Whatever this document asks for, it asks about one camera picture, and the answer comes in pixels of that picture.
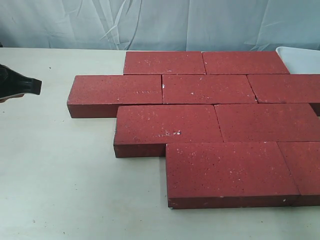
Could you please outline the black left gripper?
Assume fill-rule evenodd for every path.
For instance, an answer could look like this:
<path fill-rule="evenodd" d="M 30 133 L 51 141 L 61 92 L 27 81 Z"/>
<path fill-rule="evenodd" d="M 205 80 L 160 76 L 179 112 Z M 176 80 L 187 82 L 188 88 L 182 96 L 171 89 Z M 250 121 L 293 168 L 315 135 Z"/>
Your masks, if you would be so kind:
<path fill-rule="evenodd" d="M 24 76 L 5 65 L 0 65 L 0 103 L 22 98 L 25 94 L 40 95 L 42 81 Z"/>

